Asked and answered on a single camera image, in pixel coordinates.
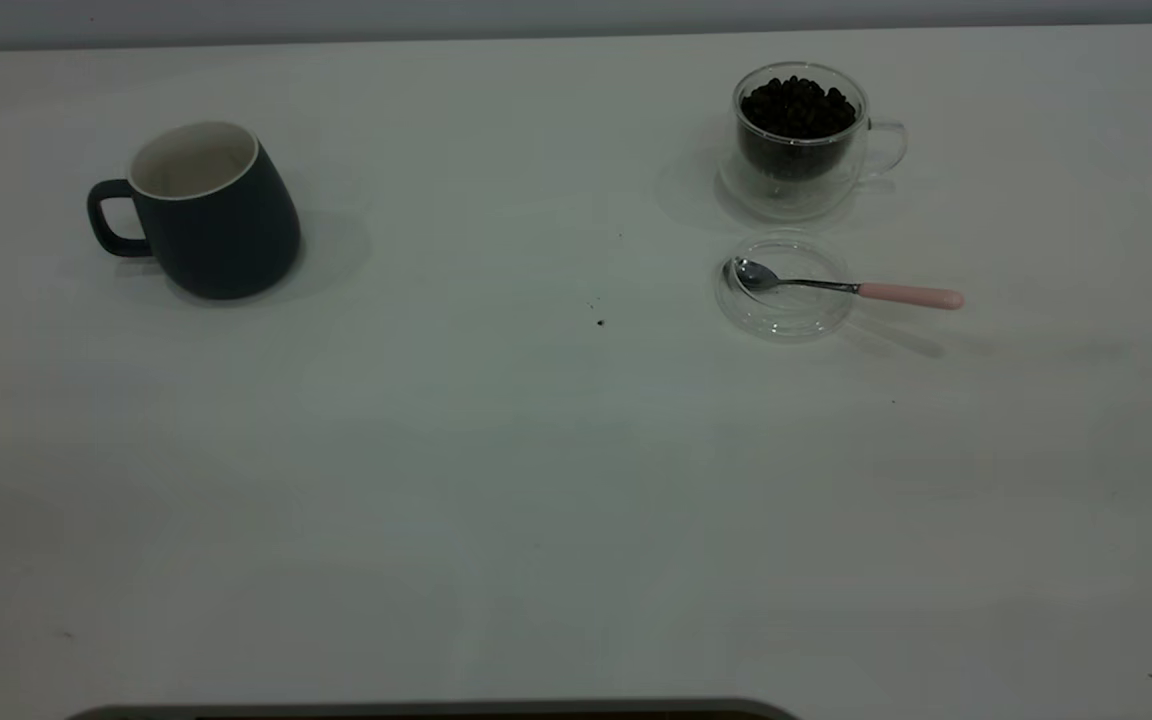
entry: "metal spoon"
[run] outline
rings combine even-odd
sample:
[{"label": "metal spoon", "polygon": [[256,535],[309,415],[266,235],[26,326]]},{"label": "metal spoon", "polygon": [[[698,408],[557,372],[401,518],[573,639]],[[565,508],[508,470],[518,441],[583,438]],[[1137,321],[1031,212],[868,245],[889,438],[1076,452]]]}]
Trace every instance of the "metal spoon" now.
[{"label": "metal spoon", "polygon": [[819,287],[820,290],[849,291],[870,300],[905,302],[908,305],[939,306],[941,310],[957,310],[963,306],[963,293],[938,290],[934,287],[910,287],[882,283],[835,283],[808,281],[808,279],[781,279],[767,265],[746,258],[732,258],[736,266],[736,278],[749,291],[767,291],[782,285]]}]

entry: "dark blue mug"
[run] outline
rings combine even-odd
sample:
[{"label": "dark blue mug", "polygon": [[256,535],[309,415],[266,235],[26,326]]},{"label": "dark blue mug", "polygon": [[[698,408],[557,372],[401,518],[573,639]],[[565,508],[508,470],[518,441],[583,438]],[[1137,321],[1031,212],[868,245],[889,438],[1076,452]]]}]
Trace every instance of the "dark blue mug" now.
[{"label": "dark blue mug", "polygon": [[[119,236],[101,200],[131,197],[145,240]],[[296,206],[268,152],[247,128],[195,123],[141,147],[127,179],[88,194],[96,240],[120,258],[154,256],[168,278],[210,300],[265,290],[296,262]]]}]

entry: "mug handle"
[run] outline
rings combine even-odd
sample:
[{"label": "mug handle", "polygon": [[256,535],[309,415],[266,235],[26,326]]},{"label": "mug handle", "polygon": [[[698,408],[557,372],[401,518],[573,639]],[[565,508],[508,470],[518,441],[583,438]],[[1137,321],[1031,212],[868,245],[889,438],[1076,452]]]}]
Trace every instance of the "mug handle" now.
[{"label": "mug handle", "polygon": [[132,184],[123,179],[103,181],[96,183],[91,192],[88,192],[88,220],[91,220],[92,233],[109,255],[118,255],[119,258],[147,258],[154,253],[150,251],[150,243],[145,240],[132,240],[120,236],[109,229],[108,220],[100,210],[101,200],[111,197],[132,197]]},{"label": "mug handle", "polygon": [[881,156],[877,167],[867,169],[867,176],[873,179],[895,168],[896,165],[900,165],[901,159],[905,158],[905,150],[909,149],[909,132],[905,131],[905,123],[890,118],[871,118],[869,130],[871,132],[895,132],[900,137],[900,150],[896,150],[893,156]]}]

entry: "table surface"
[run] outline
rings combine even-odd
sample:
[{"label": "table surface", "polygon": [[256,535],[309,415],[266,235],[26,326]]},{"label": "table surface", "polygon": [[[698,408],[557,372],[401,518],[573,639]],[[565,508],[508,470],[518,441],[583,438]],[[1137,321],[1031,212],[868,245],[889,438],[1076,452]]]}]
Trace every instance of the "table surface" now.
[{"label": "table surface", "polygon": [[[719,313],[783,59],[910,131],[819,233],[964,310]],[[241,304],[83,213],[205,118],[305,225]],[[0,719],[639,696],[1152,720],[1152,26],[0,54]]]}]

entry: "glass cup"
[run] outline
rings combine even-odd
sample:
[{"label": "glass cup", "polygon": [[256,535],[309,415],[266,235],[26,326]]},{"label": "glass cup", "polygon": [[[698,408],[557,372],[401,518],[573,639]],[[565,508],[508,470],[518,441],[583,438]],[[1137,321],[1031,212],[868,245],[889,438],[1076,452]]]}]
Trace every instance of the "glass cup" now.
[{"label": "glass cup", "polygon": [[[741,111],[741,100],[773,78],[806,78],[828,92],[836,88],[852,108],[855,122],[841,132],[819,138],[773,135],[755,127]],[[741,79],[732,94],[735,142],[719,165],[723,184],[736,200],[760,215],[776,220],[806,220],[828,213],[856,187],[895,168],[905,156],[905,127],[896,120],[870,118],[869,97],[856,81],[816,63],[776,63]],[[900,147],[886,159],[867,159],[870,131],[895,132]]]}]

